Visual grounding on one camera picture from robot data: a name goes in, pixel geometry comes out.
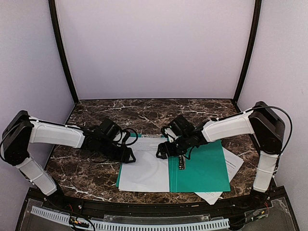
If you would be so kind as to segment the white paper sheet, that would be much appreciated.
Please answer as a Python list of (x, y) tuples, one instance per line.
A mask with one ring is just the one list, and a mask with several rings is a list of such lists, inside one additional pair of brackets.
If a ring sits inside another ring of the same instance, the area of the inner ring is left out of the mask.
[(136, 162), (123, 164), (118, 189), (127, 192), (169, 192), (168, 160), (156, 157), (158, 145), (166, 138), (140, 137), (131, 145)]

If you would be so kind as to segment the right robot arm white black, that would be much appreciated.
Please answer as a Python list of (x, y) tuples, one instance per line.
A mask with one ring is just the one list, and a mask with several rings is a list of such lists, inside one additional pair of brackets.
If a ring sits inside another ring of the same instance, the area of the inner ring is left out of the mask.
[(277, 110), (285, 113), (277, 106), (259, 101), (245, 111), (223, 118), (208, 118), (197, 126), (183, 115), (179, 115), (161, 128), (163, 136), (168, 140), (158, 145), (156, 157), (167, 159), (184, 156), (189, 159), (190, 148), (248, 134), (254, 139), (259, 153), (253, 190), (265, 193), (278, 170), (280, 157), (289, 143), (289, 140), (284, 139), (285, 122), (276, 114)]

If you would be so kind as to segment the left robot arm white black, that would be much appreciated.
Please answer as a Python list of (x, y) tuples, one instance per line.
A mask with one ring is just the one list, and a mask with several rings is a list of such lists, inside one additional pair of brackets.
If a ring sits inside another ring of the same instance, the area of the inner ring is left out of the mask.
[(107, 160), (134, 163), (128, 143), (130, 129), (122, 129), (106, 118), (98, 126), (90, 128), (64, 125), (32, 117), (27, 111), (19, 111), (2, 134), (1, 158), (16, 167), (44, 195), (61, 193), (59, 184), (49, 175), (32, 154), (35, 145), (60, 145), (102, 154)]

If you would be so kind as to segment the green plastic folder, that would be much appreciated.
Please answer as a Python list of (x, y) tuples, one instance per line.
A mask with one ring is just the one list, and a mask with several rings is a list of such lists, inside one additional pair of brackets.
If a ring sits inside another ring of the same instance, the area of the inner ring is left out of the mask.
[(178, 157), (171, 157), (167, 160), (169, 192), (207, 193), (231, 190), (221, 141), (194, 149), (191, 159), (186, 160), (185, 170), (179, 170)]

